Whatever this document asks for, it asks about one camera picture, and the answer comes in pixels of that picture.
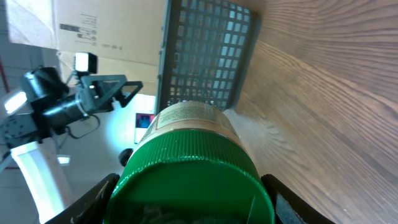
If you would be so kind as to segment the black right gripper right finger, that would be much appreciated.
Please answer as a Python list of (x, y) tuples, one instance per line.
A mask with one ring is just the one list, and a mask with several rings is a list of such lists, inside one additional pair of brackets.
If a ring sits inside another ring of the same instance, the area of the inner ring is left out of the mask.
[(261, 177), (274, 207), (277, 224), (334, 224), (271, 174)]

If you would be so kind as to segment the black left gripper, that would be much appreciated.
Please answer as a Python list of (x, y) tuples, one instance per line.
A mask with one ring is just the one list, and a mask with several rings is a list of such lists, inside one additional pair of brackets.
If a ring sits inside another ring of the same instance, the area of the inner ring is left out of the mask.
[(143, 87), (141, 81), (127, 82), (125, 75), (86, 75), (80, 83), (80, 105), (88, 114), (112, 111), (112, 98), (124, 108)]

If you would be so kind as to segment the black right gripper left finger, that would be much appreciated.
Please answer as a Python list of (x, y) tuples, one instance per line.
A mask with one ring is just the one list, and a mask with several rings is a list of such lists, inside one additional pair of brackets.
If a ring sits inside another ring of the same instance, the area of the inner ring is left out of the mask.
[(107, 175), (71, 206), (45, 224), (103, 223), (107, 204), (119, 179), (119, 174)]

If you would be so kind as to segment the green lid jar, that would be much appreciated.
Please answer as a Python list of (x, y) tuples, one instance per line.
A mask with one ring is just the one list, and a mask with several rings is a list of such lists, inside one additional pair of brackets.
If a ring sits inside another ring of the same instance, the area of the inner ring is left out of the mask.
[(229, 119), (176, 103), (151, 122), (109, 199), (105, 223), (274, 223), (271, 199)]

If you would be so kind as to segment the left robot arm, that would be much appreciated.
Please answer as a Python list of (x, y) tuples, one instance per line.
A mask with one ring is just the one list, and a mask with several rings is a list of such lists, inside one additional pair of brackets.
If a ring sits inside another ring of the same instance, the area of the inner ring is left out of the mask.
[(19, 113), (17, 106), (1, 123), (1, 136), (27, 182), (41, 223), (75, 201), (56, 150), (45, 147), (45, 139), (61, 134), (75, 138), (71, 123), (113, 111), (114, 103), (124, 108), (143, 87), (125, 75), (97, 75), (90, 68), (75, 70), (72, 76), (78, 90), (71, 95), (52, 67), (26, 73), (21, 79), (22, 104), (31, 111)]

